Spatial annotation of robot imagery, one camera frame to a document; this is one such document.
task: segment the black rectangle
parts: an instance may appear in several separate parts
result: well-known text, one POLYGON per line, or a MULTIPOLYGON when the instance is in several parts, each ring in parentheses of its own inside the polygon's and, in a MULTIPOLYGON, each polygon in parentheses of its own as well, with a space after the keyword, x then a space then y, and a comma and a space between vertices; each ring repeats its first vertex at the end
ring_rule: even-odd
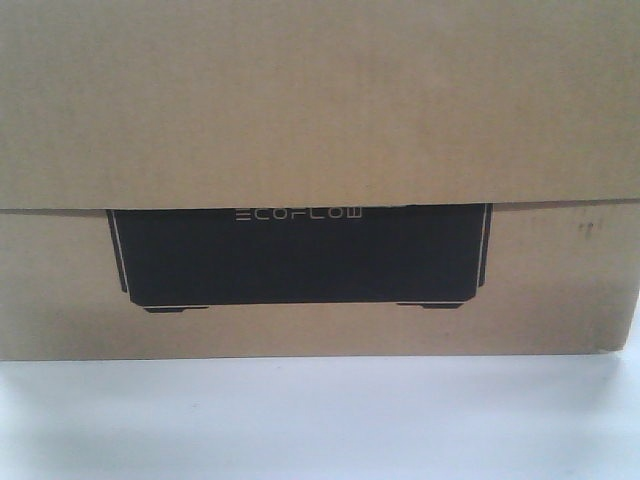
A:
POLYGON ((148 309, 395 302, 445 308, 484 279, 490 205, 112 210, 123 288, 148 309))

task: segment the ecoflow logo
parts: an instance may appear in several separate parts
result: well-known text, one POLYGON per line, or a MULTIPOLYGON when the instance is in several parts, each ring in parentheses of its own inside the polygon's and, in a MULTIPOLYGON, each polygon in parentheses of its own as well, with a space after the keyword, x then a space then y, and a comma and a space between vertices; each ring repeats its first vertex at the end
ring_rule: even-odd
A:
POLYGON ((362 207, 236 208, 236 221, 338 220, 362 218, 362 207))

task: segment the box lid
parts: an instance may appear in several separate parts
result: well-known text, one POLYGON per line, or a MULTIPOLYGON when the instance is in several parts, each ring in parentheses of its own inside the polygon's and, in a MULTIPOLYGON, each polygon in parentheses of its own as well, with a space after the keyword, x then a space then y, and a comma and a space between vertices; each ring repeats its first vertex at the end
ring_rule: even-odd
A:
POLYGON ((640 2, 0 4, 0 208, 640 197, 640 2))

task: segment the cardboard box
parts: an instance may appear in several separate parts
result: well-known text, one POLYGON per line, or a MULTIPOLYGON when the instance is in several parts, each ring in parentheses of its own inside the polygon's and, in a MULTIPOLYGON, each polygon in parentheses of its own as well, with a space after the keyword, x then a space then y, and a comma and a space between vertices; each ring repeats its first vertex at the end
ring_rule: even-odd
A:
POLYGON ((622 348, 638 24, 595 0, 3 2, 0 357, 622 348), (253 283, 203 274, 267 244, 253 283))

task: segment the white table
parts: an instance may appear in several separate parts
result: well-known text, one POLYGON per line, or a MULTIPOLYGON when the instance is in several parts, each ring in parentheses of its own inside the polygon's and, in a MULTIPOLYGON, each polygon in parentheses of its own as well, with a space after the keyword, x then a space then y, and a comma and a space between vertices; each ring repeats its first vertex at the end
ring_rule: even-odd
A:
POLYGON ((637 327, 596 356, 0 363, 0 479, 640 478, 637 327))

